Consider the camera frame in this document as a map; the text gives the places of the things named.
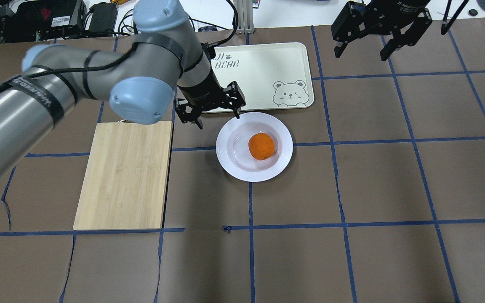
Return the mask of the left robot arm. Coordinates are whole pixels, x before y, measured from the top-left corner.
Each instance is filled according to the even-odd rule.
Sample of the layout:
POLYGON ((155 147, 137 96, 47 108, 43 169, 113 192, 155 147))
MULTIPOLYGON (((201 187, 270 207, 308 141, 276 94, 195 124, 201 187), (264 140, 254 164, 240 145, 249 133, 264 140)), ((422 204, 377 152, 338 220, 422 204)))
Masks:
POLYGON ((246 105, 240 86, 223 88, 211 60, 178 0, 141 0, 133 10, 138 33, 127 52, 65 44, 30 48, 22 72, 0 84, 0 179, 62 121, 83 98, 109 102, 121 118, 159 122, 170 105, 182 123, 202 128, 200 116, 246 105))

